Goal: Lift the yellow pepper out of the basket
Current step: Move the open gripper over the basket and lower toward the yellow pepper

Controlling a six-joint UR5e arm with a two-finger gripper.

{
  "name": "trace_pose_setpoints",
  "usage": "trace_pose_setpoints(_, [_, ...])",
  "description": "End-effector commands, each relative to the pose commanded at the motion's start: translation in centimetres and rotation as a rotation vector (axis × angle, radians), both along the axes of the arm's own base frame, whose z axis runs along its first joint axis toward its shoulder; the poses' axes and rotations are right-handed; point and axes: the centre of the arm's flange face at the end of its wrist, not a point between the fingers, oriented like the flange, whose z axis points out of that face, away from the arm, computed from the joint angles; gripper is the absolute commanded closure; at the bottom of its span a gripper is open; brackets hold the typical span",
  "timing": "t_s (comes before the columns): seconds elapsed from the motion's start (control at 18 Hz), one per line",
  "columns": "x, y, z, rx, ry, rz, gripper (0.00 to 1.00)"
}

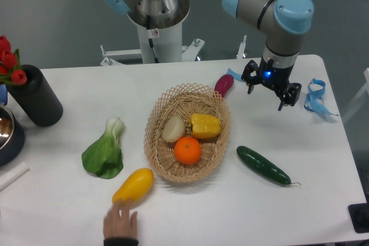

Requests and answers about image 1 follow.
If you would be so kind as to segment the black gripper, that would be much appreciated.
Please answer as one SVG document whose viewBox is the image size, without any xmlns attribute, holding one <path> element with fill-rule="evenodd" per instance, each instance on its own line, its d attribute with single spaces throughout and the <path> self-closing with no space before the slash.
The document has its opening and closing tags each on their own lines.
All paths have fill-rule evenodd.
<svg viewBox="0 0 369 246">
<path fill-rule="evenodd" d="M 274 59 L 266 61 L 261 58 L 258 65 L 255 60 L 251 60 L 246 64 L 241 79 L 248 86 L 248 94 L 251 94 L 254 86 L 259 84 L 274 91 L 280 99 L 278 111 L 281 111 L 283 106 L 294 106 L 297 103 L 302 85 L 289 81 L 293 66 L 277 68 L 274 63 Z"/>
</svg>

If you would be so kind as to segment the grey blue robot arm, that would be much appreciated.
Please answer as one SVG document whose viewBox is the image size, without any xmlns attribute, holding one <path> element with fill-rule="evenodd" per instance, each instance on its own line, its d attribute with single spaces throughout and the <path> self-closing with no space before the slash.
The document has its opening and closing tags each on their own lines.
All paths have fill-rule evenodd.
<svg viewBox="0 0 369 246">
<path fill-rule="evenodd" d="M 103 0 L 136 25 L 144 63 L 183 61 L 182 24 L 189 0 Z M 261 61 L 249 62 L 242 80 L 249 88 L 261 84 L 275 92 L 280 106 L 296 104 L 301 86 L 291 83 L 303 36 L 314 14 L 312 0 L 221 0 L 223 9 L 263 32 L 267 38 Z"/>
</svg>

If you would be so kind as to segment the black sleeve forearm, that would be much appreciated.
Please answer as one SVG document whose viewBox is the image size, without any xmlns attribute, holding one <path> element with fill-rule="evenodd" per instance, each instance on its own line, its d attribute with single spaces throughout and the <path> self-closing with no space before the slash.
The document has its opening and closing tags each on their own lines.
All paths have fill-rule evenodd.
<svg viewBox="0 0 369 246">
<path fill-rule="evenodd" d="M 138 240 L 128 237 L 112 237 L 104 239 L 104 246 L 137 246 Z"/>
</svg>

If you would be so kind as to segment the person's hand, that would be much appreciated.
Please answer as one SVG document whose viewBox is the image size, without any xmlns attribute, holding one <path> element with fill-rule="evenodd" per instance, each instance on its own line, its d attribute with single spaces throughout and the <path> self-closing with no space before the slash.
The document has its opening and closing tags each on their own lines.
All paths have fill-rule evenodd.
<svg viewBox="0 0 369 246">
<path fill-rule="evenodd" d="M 137 238 L 137 215 L 130 215 L 132 201 L 120 201 L 112 205 L 103 220 L 103 236 L 105 239 Z"/>
</svg>

